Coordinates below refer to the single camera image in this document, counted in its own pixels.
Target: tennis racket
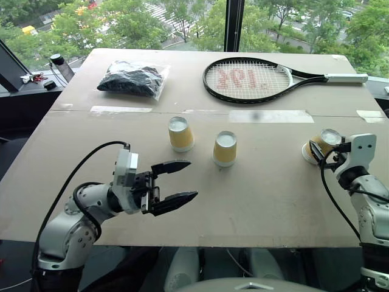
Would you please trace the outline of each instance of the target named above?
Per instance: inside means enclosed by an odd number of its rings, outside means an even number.
[[[302,81],[293,82],[293,76]],[[209,65],[202,76],[213,96],[234,103],[261,103],[310,83],[365,83],[367,74],[310,74],[257,58],[226,58]]]

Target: car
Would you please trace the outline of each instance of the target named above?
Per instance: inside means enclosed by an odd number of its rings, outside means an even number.
[[[351,12],[349,11],[341,11],[341,14],[348,20],[350,21],[350,19],[354,16]]]

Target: white grip tape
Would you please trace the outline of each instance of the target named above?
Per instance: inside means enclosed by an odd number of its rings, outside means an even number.
[[[368,80],[367,74],[325,74],[327,82],[337,83],[365,83]]]

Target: window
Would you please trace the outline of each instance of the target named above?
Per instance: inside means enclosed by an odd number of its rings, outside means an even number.
[[[56,53],[80,67],[96,47],[223,50],[225,0],[5,2],[0,39],[31,71],[49,70]],[[216,27],[211,14],[218,16]]]
[[[346,55],[389,77],[389,0],[248,0],[239,50]]]

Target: tabletop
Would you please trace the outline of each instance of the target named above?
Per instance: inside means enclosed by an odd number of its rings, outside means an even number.
[[[184,207],[153,217],[120,214],[103,223],[101,245],[144,246],[357,246],[322,186],[319,169],[301,156],[301,147],[323,128],[345,136],[377,135],[370,172],[389,183],[388,121],[364,85],[312,85],[273,102],[234,105],[212,97],[202,85],[211,62],[230,56],[274,61],[310,73],[353,73],[339,55],[247,54],[95,49],[38,125],[0,182],[0,238],[34,241],[64,180],[97,145],[122,140],[139,154],[138,171],[158,162],[187,159],[180,172],[160,175],[161,195],[198,190]],[[114,60],[170,65],[158,102],[96,90]],[[251,120],[263,111],[263,120]],[[174,152],[167,124],[184,116],[194,148]],[[236,163],[220,168],[212,161],[222,130],[236,134]],[[110,182],[118,147],[93,156],[77,173],[55,213],[72,189],[85,181]],[[347,216],[357,218],[347,193],[331,172],[329,187]]]

